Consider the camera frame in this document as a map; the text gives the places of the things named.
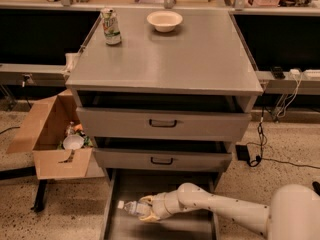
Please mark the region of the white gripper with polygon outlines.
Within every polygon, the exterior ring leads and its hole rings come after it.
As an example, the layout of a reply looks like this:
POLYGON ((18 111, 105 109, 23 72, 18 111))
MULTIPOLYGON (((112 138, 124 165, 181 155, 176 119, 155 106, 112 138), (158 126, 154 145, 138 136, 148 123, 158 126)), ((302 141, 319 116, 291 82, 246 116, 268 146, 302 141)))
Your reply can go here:
POLYGON ((166 194, 147 195, 139 199, 140 202, 151 204, 152 214, 148 216, 139 216, 139 220, 143 222, 157 222, 160 219, 167 219, 172 216, 165 205, 166 194))

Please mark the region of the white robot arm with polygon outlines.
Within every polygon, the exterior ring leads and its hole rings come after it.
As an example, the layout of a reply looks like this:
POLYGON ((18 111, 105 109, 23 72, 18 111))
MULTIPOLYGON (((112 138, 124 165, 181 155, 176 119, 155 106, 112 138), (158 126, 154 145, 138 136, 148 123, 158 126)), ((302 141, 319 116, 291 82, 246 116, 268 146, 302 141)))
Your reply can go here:
POLYGON ((140 201, 143 208, 139 219, 145 222, 204 209, 266 240, 320 240, 320 196, 302 185, 279 188, 268 205, 219 196, 192 183, 184 183, 172 192, 145 196, 140 201))

